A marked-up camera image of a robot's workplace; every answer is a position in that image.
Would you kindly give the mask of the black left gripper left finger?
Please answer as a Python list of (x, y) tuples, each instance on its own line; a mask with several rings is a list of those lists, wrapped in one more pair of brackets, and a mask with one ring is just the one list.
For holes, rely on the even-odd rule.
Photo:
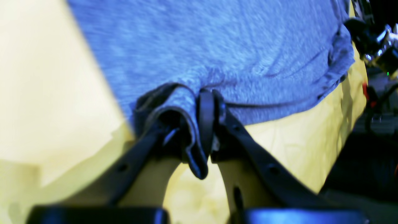
[(155, 122), (108, 170), (62, 204), (162, 207), (168, 181), (180, 164), (179, 130)]

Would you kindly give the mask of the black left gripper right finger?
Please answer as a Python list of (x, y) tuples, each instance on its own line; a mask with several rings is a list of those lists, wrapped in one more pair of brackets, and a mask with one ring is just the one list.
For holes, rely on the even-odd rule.
[(198, 103), (200, 141), (220, 169), (231, 212), (333, 208), (255, 142), (219, 92), (201, 90)]

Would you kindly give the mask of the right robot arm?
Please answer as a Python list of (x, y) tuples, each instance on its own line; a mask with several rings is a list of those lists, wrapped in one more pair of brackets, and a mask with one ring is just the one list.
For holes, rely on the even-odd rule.
[(354, 17), (344, 22), (361, 60), (397, 77), (397, 1), (352, 0)]

